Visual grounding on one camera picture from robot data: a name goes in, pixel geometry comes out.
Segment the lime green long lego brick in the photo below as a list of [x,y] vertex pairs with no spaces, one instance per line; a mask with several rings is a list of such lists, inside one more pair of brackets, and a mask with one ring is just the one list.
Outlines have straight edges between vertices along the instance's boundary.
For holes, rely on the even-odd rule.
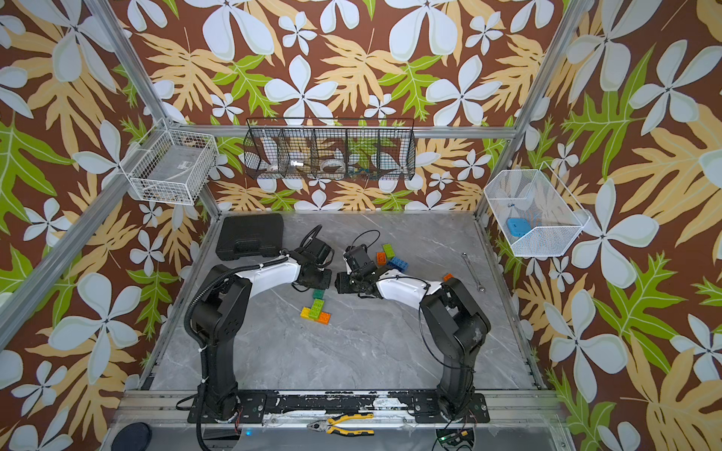
[[308,317],[310,317],[310,319],[313,319],[314,321],[321,319],[321,314],[323,314],[324,306],[325,306],[324,300],[315,299],[312,304],[312,307],[310,308],[310,311],[308,313]]

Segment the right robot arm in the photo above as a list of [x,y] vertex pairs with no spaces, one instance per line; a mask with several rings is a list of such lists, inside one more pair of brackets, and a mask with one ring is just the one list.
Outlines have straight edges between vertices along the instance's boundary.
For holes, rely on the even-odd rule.
[[396,301],[414,307],[426,321],[443,374],[436,388],[439,409],[447,420],[456,420],[469,408],[475,393],[477,356],[491,331],[491,323],[462,281],[427,281],[377,265],[368,246],[350,245],[343,259],[346,271],[337,274],[339,293]]

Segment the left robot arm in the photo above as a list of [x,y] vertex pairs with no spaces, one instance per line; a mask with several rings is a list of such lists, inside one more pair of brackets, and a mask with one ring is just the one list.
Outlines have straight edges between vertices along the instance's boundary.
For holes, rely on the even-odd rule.
[[308,235],[299,247],[281,251],[276,259],[212,268],[184,316],[184,330],[199,345],[201,362],[191,421],[227,423],[239,416],[233,347],[251,298],[281,285],[325,291],[331,285],[328,266],[334,255],[330,245]]

